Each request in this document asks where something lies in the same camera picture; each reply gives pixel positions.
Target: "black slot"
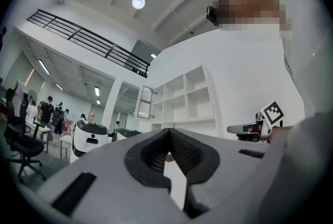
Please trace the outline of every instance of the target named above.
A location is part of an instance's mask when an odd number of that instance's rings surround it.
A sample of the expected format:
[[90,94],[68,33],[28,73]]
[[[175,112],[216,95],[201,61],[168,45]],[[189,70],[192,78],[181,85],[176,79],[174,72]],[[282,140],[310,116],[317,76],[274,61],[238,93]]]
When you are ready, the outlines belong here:
[[98,140],[97,139],[93,139],[93,138],[87,138],[87,143],[94,143],[94,144],[98,144]]
[[96,180],[92,173],[81,173],[51,206],[69,216]]
[[243,155],[248,155],[251,157],[255,157],[257,159],[262,159],[265,155],[265,153],[263,153],[263,152],[258,152],[258,151],[254,151],[254,150],[248,150],[248,149],[241,149],[241,150],[239,150],[238,153],[243,154]]

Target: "pink object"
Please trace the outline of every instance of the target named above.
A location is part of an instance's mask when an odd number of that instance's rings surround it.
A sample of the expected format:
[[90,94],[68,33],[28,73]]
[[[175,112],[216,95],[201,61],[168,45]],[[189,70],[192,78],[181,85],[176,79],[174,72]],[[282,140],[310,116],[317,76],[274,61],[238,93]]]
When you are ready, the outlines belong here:
[[93,111],[92,113],[89,114],[88,122],[94,123],[94,120],[95,120],[95,112]]

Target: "floor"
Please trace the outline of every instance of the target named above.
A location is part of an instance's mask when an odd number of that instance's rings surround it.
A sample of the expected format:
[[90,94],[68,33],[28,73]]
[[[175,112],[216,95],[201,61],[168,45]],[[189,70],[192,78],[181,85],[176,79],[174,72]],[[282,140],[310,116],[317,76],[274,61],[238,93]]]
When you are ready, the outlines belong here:
[[[6,144],[5,137],[3,136],[6,126],[7,124],[5,122],[0,121],[0,147],[1,147],[1,153],[5,157],[10,157],[10,155],[16,154],[17,152],[10,152],[9,146]],[[40,160],[43,163],[42,167],[39,167],[38,164],[33,164],[33,166],[39,169],[44,174],[46,179],[50,178],[53,174],[55,174],[62,168],[66,167],[67,165],[69,165],[69,158],[68,161],[60,159],[60,136],[53,134],[53,139],[55,146],[51,146],[49,144],[48,153],[43,151],[41,154],[33,158],[34,160]],[[67,143],[63,143],[62,146],[67,148],[70,147],[70,145]],[[17,155],[15,157],[10,157],[10,158],[19,159],[20,157],[19,155]],[[16,163],[11,163],[9,167],[10,173],[13,176],[13,180],[17,182],[17,184],[20,184],[18,181],[19,168],[20,164]],[[22,179],[24,181],[24,184],[33,191],[36,191],[44,182],[40,175],[38,175],[28,167],[24,168],[22,173]]]

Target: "white shelf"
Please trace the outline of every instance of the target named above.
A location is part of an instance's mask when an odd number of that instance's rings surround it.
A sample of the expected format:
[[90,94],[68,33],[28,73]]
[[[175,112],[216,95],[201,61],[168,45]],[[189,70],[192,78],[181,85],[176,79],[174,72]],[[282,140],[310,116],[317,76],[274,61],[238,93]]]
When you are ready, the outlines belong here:
[[201,88],[187,94],[188,118],[213,117],[213,104],[208,88]]
[[189,93],[197,89],[207,87],[202,66],[185,74],[186,91]]
[[164,101],[163,103],[163,121],[185,120],[186,104],[185,95],[177,96]]
[[163,102],[156,103],[151,108],[150,115],[155,116],[155,118],[152,119],[154,122],[160,122],[162,120],[162,111],[163,111]]
[[158,87],[155,89],[155,92],[157,94],[152,94],[152,103],[156,104],[161,101],[163,101],[163,96],[164,96],[164,85]]
[[180,75],[164,85],[164,100],[174,98],[185,93],[184,76]]
[[179,97],[182,97],[184,94],[181,94],[181,95],[178,95],[178,96],[175,96],[175,97],[171,97],[171,98],[168,98],[168,99],[165,99],[164,102],[168,102],[169,100],[173,100],[173,99],[178,99]]
[[157,102],[153,103],[153,105],[156,105],[156,104],[159,104],[159,103],[163,103],[163,100],[157,101]]

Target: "round ceiling light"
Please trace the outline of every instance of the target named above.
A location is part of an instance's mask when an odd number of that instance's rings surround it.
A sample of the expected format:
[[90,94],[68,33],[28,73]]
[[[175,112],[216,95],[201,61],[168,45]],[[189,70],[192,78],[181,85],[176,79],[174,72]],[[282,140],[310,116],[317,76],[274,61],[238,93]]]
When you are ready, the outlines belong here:
[[132,5],[136,9],[142,9],[145,5],[145,0],[132,0]]

